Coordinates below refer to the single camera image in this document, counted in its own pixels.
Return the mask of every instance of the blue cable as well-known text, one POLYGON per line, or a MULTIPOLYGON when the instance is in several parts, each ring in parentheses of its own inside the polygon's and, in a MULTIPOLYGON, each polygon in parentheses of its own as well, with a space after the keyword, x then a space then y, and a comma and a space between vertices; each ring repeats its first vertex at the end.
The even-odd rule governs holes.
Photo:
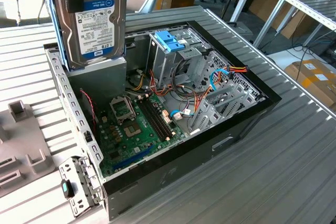
POLYGON ((215 71, 213 71, 212 74, 210 75, 210 84, 211 84, 211 87, 213 88, 213 90, 216 90, 216 87, 215 87, 214 82, 213 82, 213 77, 214 77, 214 73, 217 72, 217 71, 222 72, 226 75, 229 74, 229 72, 224 70, 224 69, 216 69, 215 71))
POLYGON ((173 110, 172 113, 170 113, 170 117, 173 117, 173 115, 176 113, 179 113, 179 110, 173 110))
POLYGON ((173 115, 176 114, 176 113, 181 113, 181 114, 184 114, 184 115, 194 115, 193 113, 186 114, 186 113, 184 113, 183 111, 173 110, 172 113, 170 113, 170 117, 172 118, 173 115))

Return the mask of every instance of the label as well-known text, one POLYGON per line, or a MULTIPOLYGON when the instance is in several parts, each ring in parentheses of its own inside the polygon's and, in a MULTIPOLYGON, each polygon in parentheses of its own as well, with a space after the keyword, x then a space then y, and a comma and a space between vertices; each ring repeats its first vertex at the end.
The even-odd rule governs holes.
POLYGON ((185 39, 178 40, 177 42, 180 43, 180 44, 186 44, 187 43, 187 41, 185 39))
POLYGON ((312 64, 312 63, 306 63, 304 64, 306 68, 308 68, 309 70, 313 70, 316 69, 316 67, 312 64))
POLYGON ((328 78, 327 77, 325 77, 325 75, 323 75, 323 74, 315 74, 315 76, 320 80, 320 81, 327 81, 328 80, 328 78))
POLYGON ((84 2, 84 12, 75 13, 80 52, 86 58, 110 53, 114 46, 114 0, 84 2))

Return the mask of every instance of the metal rack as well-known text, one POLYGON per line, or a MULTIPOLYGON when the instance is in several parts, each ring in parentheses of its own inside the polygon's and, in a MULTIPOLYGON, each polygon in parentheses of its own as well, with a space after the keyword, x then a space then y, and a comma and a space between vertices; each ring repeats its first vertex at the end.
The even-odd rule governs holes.
MULTIPOLYGON (((127 31, 195 20, 282 100, 222 155, 133 206, 113 223, 330 223, 336 213, 336 120, 332 112, 221 19, 199 6, 127 16, 127 31)), ((43 44, 51 24, 0 30, 0 108, 31 104, 55 164, 80 155, 43 44)), ((108 223, 98 206, 78 220, 58 172, 0 198, 0 223, 108 223)))
POLYGON ((330 30, 336 30, 336 0, 279 0, 268 20, 265 22, 265 25, 261 29, 258 37, 253 43, 256 48, 260 45, 265 34, 269 30, 285 2, 291 4, 292 7, 277 28, 277 31, 280 31, 283 26, 287 24, 288 20, 291 18, 296 9, 301 10, 319 22, 317 28, 304 42, 304 46, 309 43, 309 41, 314 37, 314 35, 322 26, 326 26, 330 30))

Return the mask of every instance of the yellow cable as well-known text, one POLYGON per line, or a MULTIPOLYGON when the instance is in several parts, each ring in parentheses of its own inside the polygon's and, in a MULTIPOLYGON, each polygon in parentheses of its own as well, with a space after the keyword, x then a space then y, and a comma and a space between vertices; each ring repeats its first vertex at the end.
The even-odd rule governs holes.
POLYGON ((141 87, 142 87, 143 77, 144 77, 144 75, 142 74, 142 75, 141 75, 140 84, 139 84, 136 88, 133 89, 134 91, 137 91, 137 90, 141 89, 141 87))

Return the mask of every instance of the motherboard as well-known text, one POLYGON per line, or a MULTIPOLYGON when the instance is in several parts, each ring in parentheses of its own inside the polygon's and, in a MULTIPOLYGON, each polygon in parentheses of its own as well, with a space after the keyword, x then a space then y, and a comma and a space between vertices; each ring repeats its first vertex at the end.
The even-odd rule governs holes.
POLYGON ((185 137, 173 121, 165 121, 162 113, 165 108, 155 94, 141 100, 118 99, 112 109, 102 111, 98 116, 97 138, 104 155, 100 164, 104 177, 185 137), (130 116, 132 110, 134 116, 120 121, 124 115, 130 116))

